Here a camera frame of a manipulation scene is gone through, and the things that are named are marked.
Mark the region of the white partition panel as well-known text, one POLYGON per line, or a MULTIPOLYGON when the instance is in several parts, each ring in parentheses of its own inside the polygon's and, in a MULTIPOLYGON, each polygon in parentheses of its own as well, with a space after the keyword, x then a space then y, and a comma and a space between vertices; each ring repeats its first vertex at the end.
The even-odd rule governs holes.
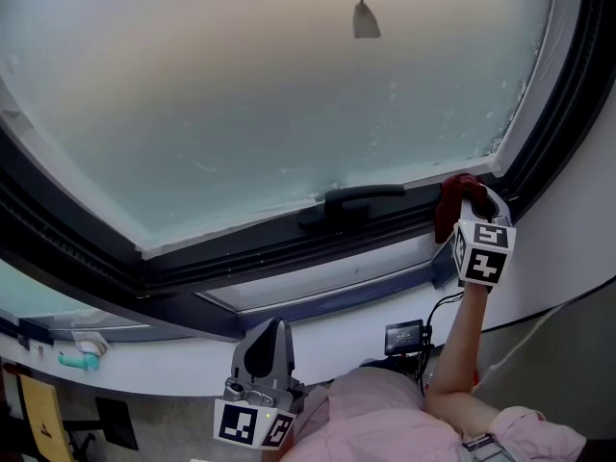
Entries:
POLYGON ((616 439, 616 280, 553 316, 488 330, 477 396, 522 405, 588 438, 616 439))

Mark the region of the person's right forearm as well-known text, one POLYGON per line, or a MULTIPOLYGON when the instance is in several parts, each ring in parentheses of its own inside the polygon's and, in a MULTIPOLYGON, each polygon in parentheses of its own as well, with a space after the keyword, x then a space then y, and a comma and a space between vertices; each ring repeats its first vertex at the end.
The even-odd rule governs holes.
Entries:
POLYGON ((453 325, 425 396, 425 410, 469 437, 488 432, 500 413, 473 396, 481 327, 488 291, 466 283, 453 325))

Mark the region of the dark grey window frame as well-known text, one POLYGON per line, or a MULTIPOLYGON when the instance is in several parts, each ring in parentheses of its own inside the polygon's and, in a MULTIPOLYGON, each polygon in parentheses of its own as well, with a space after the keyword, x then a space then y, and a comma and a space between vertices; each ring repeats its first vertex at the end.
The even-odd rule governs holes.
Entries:
MULTIPOLYGON (((581 0, 554 90, 529 138, 486 184, 521 218, 590 133, 616 84, 616 0, 581 0)), ((239 339, 267 311, 235 311, 216 288, 340 263, 427 234, 441 200, 436 183, 371 201, 361 225, 307 232, 297 214, 143 259, 129 241, 72 201, 27 158, 0 117, 0 260, 88 305, 185 334, 239 339)))

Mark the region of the person's pink shirt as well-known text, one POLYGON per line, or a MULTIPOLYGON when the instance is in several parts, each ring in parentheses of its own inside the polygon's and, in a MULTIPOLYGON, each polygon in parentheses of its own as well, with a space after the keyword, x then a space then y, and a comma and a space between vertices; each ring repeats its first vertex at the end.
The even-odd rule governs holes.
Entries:
POLYGON ((469 437, 428 414, 426 394, 401 373, 359 367, 311 393, 304 427, 276 462, 577 462, 587 444, 523 406, 469 437))

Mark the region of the yellow chair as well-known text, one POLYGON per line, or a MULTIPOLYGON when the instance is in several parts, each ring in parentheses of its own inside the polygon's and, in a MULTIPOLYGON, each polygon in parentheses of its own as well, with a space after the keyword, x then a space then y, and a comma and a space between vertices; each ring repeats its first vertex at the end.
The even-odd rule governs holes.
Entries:
POLYGON ((54 386, 23 374, 17 377, 17 386, 38 454, 48 462, 90 462, 88 448, 96 431, 112 445, 139 449, 126 402, 97 397, 97 419, 66 421, 54 386))

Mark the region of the openable frosted window sash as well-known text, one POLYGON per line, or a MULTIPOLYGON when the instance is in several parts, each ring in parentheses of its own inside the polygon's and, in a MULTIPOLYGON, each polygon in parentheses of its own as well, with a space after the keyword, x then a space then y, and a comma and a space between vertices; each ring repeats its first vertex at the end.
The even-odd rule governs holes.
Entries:
POLYGON ((331 190, 504 174, 581 0, 0 0, 0 117, 145 260, 331 190))

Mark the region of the large fixed frosted window pane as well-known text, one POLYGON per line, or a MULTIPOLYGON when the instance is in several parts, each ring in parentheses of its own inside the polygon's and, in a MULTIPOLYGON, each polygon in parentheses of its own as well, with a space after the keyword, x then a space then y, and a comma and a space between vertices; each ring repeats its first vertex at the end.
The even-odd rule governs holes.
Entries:
POLYGON ((146 328, 63 295, 0 260, 0 313, 50 329, 146 328))

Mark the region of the small black display device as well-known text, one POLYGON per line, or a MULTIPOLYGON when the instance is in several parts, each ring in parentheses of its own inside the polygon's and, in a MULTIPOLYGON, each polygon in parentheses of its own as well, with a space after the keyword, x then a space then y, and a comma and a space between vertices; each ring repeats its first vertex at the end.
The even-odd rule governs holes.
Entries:
POLYGON ((396 356, 420 352, 424 348, 424 321, 389 324, 385 328, 384 354, 396 356))

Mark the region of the red wiping cloth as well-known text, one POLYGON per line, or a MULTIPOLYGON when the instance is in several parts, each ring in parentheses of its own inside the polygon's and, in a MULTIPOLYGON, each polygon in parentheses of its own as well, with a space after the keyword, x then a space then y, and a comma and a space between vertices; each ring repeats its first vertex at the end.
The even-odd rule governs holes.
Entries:
POLYGON ((441 201, 435 210, 434 238, 436 244, 444 243, 459 220, 462 201, 467 198, 478 214, 490 218, 493 214, 486 187, 481 179, 470 173, 451 176, 441 184, 441 201))

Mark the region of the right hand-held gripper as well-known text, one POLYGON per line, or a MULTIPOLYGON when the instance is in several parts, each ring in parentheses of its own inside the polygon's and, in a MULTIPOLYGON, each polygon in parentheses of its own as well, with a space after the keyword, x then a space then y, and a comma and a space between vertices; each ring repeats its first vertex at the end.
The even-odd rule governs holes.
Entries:
POLYGON ((483 188, 486 196, 479 213, 471 200, 462 199, 452 253, 461 282, 493 288, 500 284, 511 261, 516 229, 510 224, 507 203, 491 188, 483 188))

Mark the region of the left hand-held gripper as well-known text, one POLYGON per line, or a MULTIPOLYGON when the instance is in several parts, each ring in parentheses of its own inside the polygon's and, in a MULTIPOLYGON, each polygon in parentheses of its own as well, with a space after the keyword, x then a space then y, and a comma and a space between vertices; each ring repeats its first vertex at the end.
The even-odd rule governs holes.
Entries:
POLYGON ((215 399, 214 438, 249 449, 281 449, 305 400, 305 386, 292 379, 294 369, 293 334, 284 320, 272 318, 248 331, 235 348, 223 396, 215 399))

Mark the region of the teal plastic tool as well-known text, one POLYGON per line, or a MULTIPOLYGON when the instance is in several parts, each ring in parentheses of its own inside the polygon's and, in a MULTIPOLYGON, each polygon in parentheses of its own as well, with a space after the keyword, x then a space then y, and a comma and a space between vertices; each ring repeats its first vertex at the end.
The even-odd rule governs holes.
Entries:
POLYGON ((80 357, 70 357, 63 354, 58 356, 58 362, 69 368, 82 371, 97 370, 100 366, 100 359, 93 353, 83 353, 80 357))

